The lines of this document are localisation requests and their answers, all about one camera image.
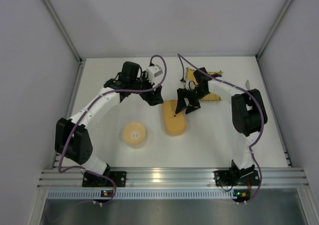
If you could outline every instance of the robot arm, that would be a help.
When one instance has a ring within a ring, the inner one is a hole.
[[[110,166],[92,155],[93,146],[88,133],[89,128],[98,124],[100,119],[114,106],[121,103],[134,90],[151,89],[154,86],[155,78],[162,74],[158,65],[151,64],[146,71],[142,71],[138,64],[125,62],[122,71],[118,73],[118,79],[108,80],[99,94],[88,103],[82,110],[71,116],[69,119],[61,118],[56,124],[55,151],[62,154],[66,140],[75,124],[78,124],[65,153],[65,157],[73,160],[82,167],[108,176]],[[150,106],[163,103],[161,97],[161,86],[150,92],[141,93],[143,100]]]
[[[225,83],[221,83],[200,73],[198,70],[194,72],[194,77],[198,83],[193,89],[178,89],[178,101],[175,113],[186,110],[188,114],[200,108],[199,99],[209,93],[220,96],[224,101],[232,106],[232,122],[236,131],[243,136],[239,136],[239,143],[235,150],[235,157],[232,161],[233,172],[239,179],[254,171],[254,163],[251,157],[249,146],[257,138],[261,128],[261,117],[256,104],[250,97],[241,90],[231,87]],[[263,104],[260,92],[257,89],[249,90],[249,92],[258,101],[262,108],[264,123],[267,123],[267,114]]]

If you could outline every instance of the white wall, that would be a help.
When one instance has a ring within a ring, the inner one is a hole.
[[[261,66],[295,166],[319,204],[319,0],[295,0]]]
[[[77,63],[40,0],[0,0],[0,218],[27,222]]]
[[[255,55],[285,0],[51,0],[83,57]]]

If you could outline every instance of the purple cable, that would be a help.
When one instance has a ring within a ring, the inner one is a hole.
[[[237,88],[237,89],[241,90],[242,92],[248,94],[248,96],[249,96],[249,97],[254,101],[254,103],[256,104],[257,109],[258,109],[258,111],[259,111],[259,113],[260,113],[260,117],[261,117],[261,127],[260,127],[260,133],[259,133],[257,139],[249,146],[249,151],[250,151],[250,153],[251,153],[251,156],[252,156],[252,159],[253,159],[254,163],[257,165],[257,168],[258,168],[258,171],[259,171],[260,182],[259,182],[259,184],[258,184],[258,187],[257,187],[256,191],[255,191],[254,194],[251,196],[250,200],[248,200],[248,202],[252,201],[252,200],[256,197],[256,194],[259,192],[260,187],[261,187],[261,184],[262,184],[262,180],[263,180],[263,176],[262,176],[262,174],[261,174],[260,166],[259,166],[259,164],[258,164],[258,162],[257,162],[257,160],[256,160],[256,158],[255,158],[255,155],[254,155],[253,149],[252,149],[252,148],[258,143],[258,141],[260,140],[260,138],[261,138],[261,136],[262,136],[262,134],[263,134],[263,132],[264,132],[265,119],[264,119],[264,114],[263,114],[263,111],[262,111],[262,109],[261,109],[261,107],[260,107],[260,104],[259,104],[258,101],[254,98],[254,96],[252,96],[252,94],[249,93],[247,90],[245,90],[245,89],[243,89],[243,88],[241,88],[241,87],[238,87],[238,86],[236,86],[236,85],[234,85],[234,84],[232,84],[232,83],[229,83],[229,82],[227,82],[227,81],[214,78],[213,76],[211,76],[211,75],[205,73],[204,71],[200,70],[198,67],[196,67],[195,65],[193,65],[191,62],[189,62],[187,59],[185,59],[181,54],[177,54],[177,55],[178,55],[178,57],[179,57],[179,60],[180,60],[180,62],[181,62],[181,65],[182,65],[183,69],[184,69],[184,65],[183,65],[183,62],[182,62],[181,59],[183,59],[184,61],[186,61],[190,66],[192,66],[193,68],[195,68],[196,70],[198,70],[200,73],[206,75],[207,77],[209,77],[209,78],[211,78],[211,79],[213,79],[213,80],[215,80],[215,81],[218,81],[218,82],[220,82],[220,83],[224,83],[224,84],[227,84],[227,85],[229,85],[229,86],[231,86],[231,87]]]
[[[151,89],[143,89],[143,90],[134,90],[134,89],[117,89],[117,90],[111,90],[111,91],[105,92],[104,94],[102,94],[102,96],[105,96],[105,95],[108,95],[108,94],[111,94],[111,93],[116,93],[116,92],[146,93],[146,92],[154,91],[155,89],[159,88],[159,87],[163,84],[163,82],[164,82],[164,80],[165,80],[165,78],[166,78],[166,75],[167,75],[167,65],[166,65],[166,62],[165,62],[164,58],[163,58],[162,56],[160,56],[160,55],[153,55],[153,56],[151,57],[151,59],[150,59],[150,63],[152,63],[152,60],[153,60],[154,58],[156,58],[156,57],[160,58],[160,59],[162,60],[163,64],[164,64],[164,76],[163,76],[162,80],[160,81],[160,83],[159,83],[157,86],[155,86],[154,88],[151,88]],[[65,153],[66,153],[67,147],[68,147],[68,145],[69,145],[69,143],[70,143],[70,141],[71,141],[72,135],[74,134],[76,128],[78,127],[78,125],[80,124],[80,122],[82,121],[82,119],[84,118],[84,116],[88,113],[87,111],[89,111],[89,110],[93,107],[93,105],[94,105],[100,98],[102,98],[102,96],[98,96],[98,97],[95,98],[95,100],[92,101],[92,103],[88,106],[87,110],[81,115],[81,117],[79,118],[79,120],[78,120],[78,121],[75,123],[75,125],[73,126],[73,128],[72,128],[72,130],[71,130],[71,132],[70,132],[70,134],[69,134],[69,136],[68,136],[68,138],[67,138],[67,140],[66,140],[66,142],[65,142],[65,145],[64,145],[64,148],[63,148],[63,151],[62,151],[62,154],[61,154],[61,158],[60,158],[60,162],[59,162],[59,167],[58,167],[58,170],[59,170],[60,173],[65,173],[66,171],[68,171],[68,170],[70,170],[70,169],[74,169],[74,168],[85,169],[85,168],[82,167],[82,166],[70,166],[70,167],[67,167],[67,168],[65,168],[64,170],[62,170],[62,163],[63,163],[63,159],[64,159],[64,157],[65,157]],[[106,179],[106,180],[108,180],[108,181],[110,181],[110,182],[112,183],[112,185],[113,185],[113,187],[114,187],[114,191],[113,191],[112,197],[111,197],[106,203],[104,203],[103,205],[109,204],[109,203],[113,200],[113,198],[114,198],[114,196],[115,196],[115,193],[116,193],[116,184],[114,183],[114,181],[113,181],[112,179],[110,179],[110,178],[104,176],[104,175],[100,175],[100,174],[97,174],[97,173],[92,172],[92,171],[89,171],[89,170],[86,170],[86,172],[88,172],[88,173],[90,173],[90,174],[93,174],[93,175],[95,175],[95,176],[102,177],[102,178],[104,178],[104,179]]]

